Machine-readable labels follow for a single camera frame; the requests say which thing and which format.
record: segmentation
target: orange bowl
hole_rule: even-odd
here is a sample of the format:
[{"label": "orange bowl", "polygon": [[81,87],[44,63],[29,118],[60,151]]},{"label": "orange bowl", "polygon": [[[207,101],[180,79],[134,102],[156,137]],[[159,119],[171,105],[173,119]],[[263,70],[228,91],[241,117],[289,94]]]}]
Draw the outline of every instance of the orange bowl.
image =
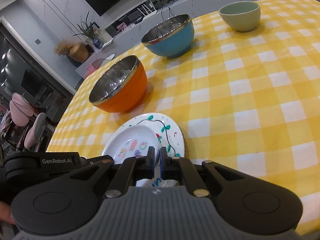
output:
[{"label": "orange bowl", "polygon": [[94,85],[89,101],[109,113],[120,113],[136,108],[143,100],[147,75],[135,55],[113,64]]}]

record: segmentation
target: blue bowl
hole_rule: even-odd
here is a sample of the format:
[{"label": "blue bowl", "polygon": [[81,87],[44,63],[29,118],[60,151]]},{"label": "blue bowl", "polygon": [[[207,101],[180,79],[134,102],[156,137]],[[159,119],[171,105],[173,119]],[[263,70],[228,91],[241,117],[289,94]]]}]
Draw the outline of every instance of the blue bowl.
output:
[{"label": "blue bowl", "polygon": [[152,53],[174,58],[191,48],[195,30],[188,14],[178,15],[159,23],[143,36],[141,43]]}]

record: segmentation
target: table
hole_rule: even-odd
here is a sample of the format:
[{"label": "table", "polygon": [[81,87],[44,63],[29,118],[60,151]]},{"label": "table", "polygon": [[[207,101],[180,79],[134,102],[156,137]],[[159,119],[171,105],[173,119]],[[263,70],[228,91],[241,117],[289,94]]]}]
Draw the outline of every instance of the table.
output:
[{"label": "table", "polygon": [[[263,0],[257,29],[239,33],[218,12],[193,19],[192,49],[176,59],[142,44],[81,85],[48,151],[101,154],[130,118],[160,112],[180,126],[186,157],[212,159],[295,192],[304,211],[297,232],[320,229],[320,3]],[[92,106],[89,93],[116,61],[135,54],[148,76],[143,103],[127,114]]]}]

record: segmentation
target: cartoon sticker on plate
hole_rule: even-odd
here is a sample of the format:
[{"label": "cartoon sticker on plate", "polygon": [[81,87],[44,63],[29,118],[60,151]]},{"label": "cartoon sticker on plate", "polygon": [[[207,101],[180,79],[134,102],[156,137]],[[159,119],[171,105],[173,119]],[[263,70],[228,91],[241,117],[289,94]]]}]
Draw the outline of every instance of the cartoon sticker on plate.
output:
[{"label": "cartoon sticker on plate", "polygon": [[126,152],[127,152],[127,149],[122,148],[120,153],[119,153],[119,155],[118,155],[118,157],[123,158]]},{"label": "cartoon sticker on plate", "polygon": [[147,143],[146,143],[146,142],[142,142],[142,143],[140,143],[140,145],[139,145],[139,149],[140,149],[140,150],[144,150],[146,147],[147,147]]},{"label": "cartoon sticker on plate", "polygon": [[134,149],[135,149],[135,147],[136,147],[136,145],[137,145],[137,142],[138,142],[137,139],[133,140],[133,142],[132,142],[132,144],[131,144],[131,146],[130,146],[130,148],[129,148],[129,151],[131,151],[131,152],[134,151]]}]

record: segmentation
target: green bowl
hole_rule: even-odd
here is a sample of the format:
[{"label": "green bowl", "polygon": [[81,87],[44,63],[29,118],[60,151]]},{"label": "green bowl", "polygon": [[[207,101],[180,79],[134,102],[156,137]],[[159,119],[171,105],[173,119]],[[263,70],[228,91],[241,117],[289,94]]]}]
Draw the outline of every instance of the green bowl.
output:
[{"label": "green bowl", "polygon": [[248,32],[257,27],[261,10],[256,2],[241,1],[223,6],[219,14],[232,29],[238,32]]}]

